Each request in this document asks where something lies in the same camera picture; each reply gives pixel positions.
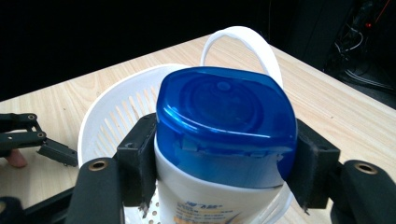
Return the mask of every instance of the hand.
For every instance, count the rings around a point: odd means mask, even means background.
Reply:
[[[8,164],[16,168],[22,168],[27,165],[26,159],[22,156],[18,149],[12,149],[11,154],[6,157]]]

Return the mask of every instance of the blue lid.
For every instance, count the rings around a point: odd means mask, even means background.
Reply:
[[[168,75],[157,102],[159,150],[189,175],[242,188],[283,184],[297,126],[286,94],[268,76],[219,67]]]

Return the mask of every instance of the basket handle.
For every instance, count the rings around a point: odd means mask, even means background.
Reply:
[[[205,58],[210,47],[212,47],[216,40],[225,35],[242,41],[246,47],[252,50],[258,57],[264,69],[264,73],[270,76],[283,89],[279,65],[271,47],[259,34],[244,26],[232,26],[224,30],[219,30],[211,35],[207,39],[201,55],[201,66],[205,65]]]

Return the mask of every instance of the white basket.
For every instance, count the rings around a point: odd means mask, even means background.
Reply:
[[[246,27],[230,27],[215,32],[207,40],[201,65],[213,42],[227,35],[241,40],[258,56],[266,74],[282,87],[282,79],[274,53],[254,31]],[[170,73],[187,68],[183,64],[164,64],[141,71],[114,84],[92,104],[82,122],[78,137],[78,165],[99,157],[113,157],[117,146],[137,121],[154,113],[161,82]],[[290,206],[292,194],[285,184],[255,223],[274,223]],[[152,198],[146,218],[137,208],[125,207],[125,223],[160,223],[158,193]]]

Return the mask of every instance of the light wood tabletop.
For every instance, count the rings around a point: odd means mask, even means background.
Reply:
[[[94,100],[117,81],[165,63],[198,66],[208,36],[74,78],[0,103],[0,113],[35,113],[47,136],[73,149],[84,115]],[[383,168],[396,180],[396,111],[319,70],[273,48],[298,119],[341,149],[340,162],[362,160]],[[237,40],[223,37],[206,57],[206,65],[262,72],[255,55]],[[0,196],[21,199],[29,207],[74,186],[77,167],[63,166],[24,148],[28,165],[10,167],[0,159]],[[278,223],[331,223],[330,207],[306,215],[293,200]]]

